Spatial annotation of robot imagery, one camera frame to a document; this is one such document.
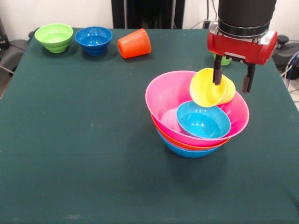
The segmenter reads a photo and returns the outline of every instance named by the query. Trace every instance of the pink bowl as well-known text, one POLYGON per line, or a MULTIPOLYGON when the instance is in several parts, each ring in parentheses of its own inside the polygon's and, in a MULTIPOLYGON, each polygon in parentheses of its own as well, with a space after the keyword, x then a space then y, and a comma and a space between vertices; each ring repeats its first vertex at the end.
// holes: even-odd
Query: pink bowl
POLYGON ((248 106, 238 92, 230 102, 218 106, 228 115, 231 122, 231 129, 226 136, 215 140, 200 139, 181 133, 176 119, 173 119, 173 113, 183 102, 192 100, 189 85, 195 73, 195 71, 171 71, 150 82, 145 92, 145 101, 156 124, 175 140, 198 147, 214 146, 238 135, 249 121, 248 106))

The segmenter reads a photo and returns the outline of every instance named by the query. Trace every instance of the orange bowl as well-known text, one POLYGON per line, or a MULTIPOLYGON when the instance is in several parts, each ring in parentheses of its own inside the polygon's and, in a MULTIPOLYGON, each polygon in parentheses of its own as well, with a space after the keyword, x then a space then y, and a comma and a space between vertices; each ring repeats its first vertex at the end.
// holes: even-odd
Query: orange bowl
POLYGON ((171 144, 175 145, 175 146, 178 146, 178 147, 181 147, 183 149, 186 149, 186 150, 191 150, 191 151, 204 151, 204 150, 209 150, 211 148, 216 148, 216 147, 219 147, 219 146, 222 146, 223 144, 227 143, 229 139, 225 139, 224 141, 218 143, 217 145, 214 145, 214 146, 209 146, 209 147, 198 147, 198 146, 191 146, 191 145, 187 145, 187 144, 184 144, 182 142, 179 142, 175 139, 173 139, 172 137, 168 136, 165 132, 163 132, 161 130, 161 128, 159 128, 159 126, 157 125, 157 123, 155 122, 155 120, 153 119, 153 115, 151 114, 151 118, 154 122, 154 125, 156 126, 156 128, 158 129, 158 131, 161 133, 161 135, 166 138, 171 144))

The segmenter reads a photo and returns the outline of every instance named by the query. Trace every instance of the dark green tablecloth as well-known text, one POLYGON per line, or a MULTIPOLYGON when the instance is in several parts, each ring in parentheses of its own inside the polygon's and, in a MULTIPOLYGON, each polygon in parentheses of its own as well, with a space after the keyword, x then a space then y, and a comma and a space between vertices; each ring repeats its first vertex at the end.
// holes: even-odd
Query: dark green tablecloth
MULTIPOLYGON (((0 102, 1 223, 299 221, 299 113, 273 61, 258 66, 248 127, 200 159, 173 154, 147 110, 148 83, 212 67, 205 30, 148 30, 152 54, 124 60, 35 39, 0 102)), ((246 66, 224 68, 240 91, 246 66)))

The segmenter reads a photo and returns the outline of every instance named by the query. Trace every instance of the orange cup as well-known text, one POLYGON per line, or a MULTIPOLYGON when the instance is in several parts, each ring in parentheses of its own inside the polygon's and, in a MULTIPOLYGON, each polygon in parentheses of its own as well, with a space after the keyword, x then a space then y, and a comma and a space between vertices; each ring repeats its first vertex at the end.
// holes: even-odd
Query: orange cup
POLYGON ((119 39, 117 46, 123 58, 136 57, 151 52, 150 38, 143 28, 119 39))

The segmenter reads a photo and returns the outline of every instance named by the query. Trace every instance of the light blue bowl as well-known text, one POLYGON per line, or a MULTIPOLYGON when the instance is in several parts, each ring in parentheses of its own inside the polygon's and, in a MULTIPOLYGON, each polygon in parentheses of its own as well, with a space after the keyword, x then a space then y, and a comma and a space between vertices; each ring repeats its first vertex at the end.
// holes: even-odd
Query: light blue bowl
POLYGON ((104 27, 87 27, 76 33, 75 40, 88 54, 98 56, 107 51, 112 36, 104 27))
POLYGON ((173 144, 171 144, 169 141, 167 141, 162 135, 161 133, 158 131, 158 134, 160 135, 161 139, 163 140, 163 142, 165 143, 165 145, 171 150, 173 151, 175 154, 178 154, 180 156, 183 156, 185 158, 199 158, 199 157, 203 157, 206 155, 211 154, 212 152, 215 152, 220 146, 216 147, 216 148, 211 148, 208 150, 204 150, 204 151, 189 151, 189 150, 185 150, 182 149, 180 147, 177 147, 173 144))
POLYGON ((182 103, 177 110, 183 133, 203 139, 222 138, 230 130, 230 120, 219 107, 202 107, 194 101, 182 103))

